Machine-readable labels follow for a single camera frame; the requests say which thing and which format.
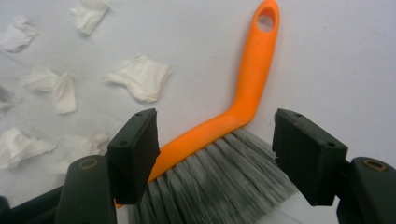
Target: gray bristle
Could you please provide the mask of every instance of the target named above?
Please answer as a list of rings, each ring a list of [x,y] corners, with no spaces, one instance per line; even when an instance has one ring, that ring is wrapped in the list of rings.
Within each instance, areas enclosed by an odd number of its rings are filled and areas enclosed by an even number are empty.
[[[254,223],[296,188],[271,146],[243,130],[199,150],[148,185],[131,223]]]

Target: handle hole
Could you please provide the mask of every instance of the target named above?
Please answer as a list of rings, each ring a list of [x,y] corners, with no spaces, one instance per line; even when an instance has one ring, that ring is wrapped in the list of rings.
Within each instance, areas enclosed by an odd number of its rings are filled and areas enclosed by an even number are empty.
[[[263,32],[271,32],[273,30],[272,19],[265,15],[262,15],[257,19],[257,25]]]

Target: white table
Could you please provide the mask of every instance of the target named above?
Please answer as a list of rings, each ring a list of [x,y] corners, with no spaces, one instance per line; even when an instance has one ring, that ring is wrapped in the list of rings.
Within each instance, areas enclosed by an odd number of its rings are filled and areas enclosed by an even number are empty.
[[[0,51],[0,97],[14,106],[0,132],[16,126],[55,140],[66,134],[111,136],[140,110],[158,110],[160,145],[224,111],[233,99],[240,53],[255,1],[110,2],[111,10],[90,37],[74,27],[69,8],[77,2],[6,0],[0,30],[27,16],[40,32],[19,53]],[[283,1],[281,24],[262,103],[247,129],[272,142],[274,113],[300,112],[349,146],[347,158],[367,156],[396,166],[396,2]],[[173,66],[158,102],[142,104],[125,89],[101,79],[121,60],[143,52]],[[34,95],[19,79],[45,65],[74,74],[78,111],[59,116],[49,95]],[[24,161],[0,174],[0,194],[12,205],[59,185],[43,161]],[[333,207],[310,207],[296,194],[260,223],[337,223]]]

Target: hand broom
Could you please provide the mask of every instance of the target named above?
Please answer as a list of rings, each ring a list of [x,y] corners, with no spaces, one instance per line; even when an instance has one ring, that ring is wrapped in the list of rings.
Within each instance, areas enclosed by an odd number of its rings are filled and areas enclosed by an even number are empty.
[[[272,30],[259,28],[262,16]],[[162,147],[130,223],[254,223],[295,191],[270,145],[237,130],[256,113],[278,25],[276,1],[265,0],[250,24],[232,106]]]

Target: orange handle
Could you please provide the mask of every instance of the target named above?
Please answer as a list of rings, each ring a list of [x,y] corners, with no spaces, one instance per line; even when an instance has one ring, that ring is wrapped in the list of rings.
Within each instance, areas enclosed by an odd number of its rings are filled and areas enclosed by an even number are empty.
[[[272,20],[269,32],[259,28],[258,19]],[[239,78],[233,105],[223,114],[182,134],[161,149],[148,182],[165,173],[199,149],[247,125],[254,117],[274,54],[279,25],[279,10],[275,0],[265,0],[256,10],[250,24],[239,68]]]

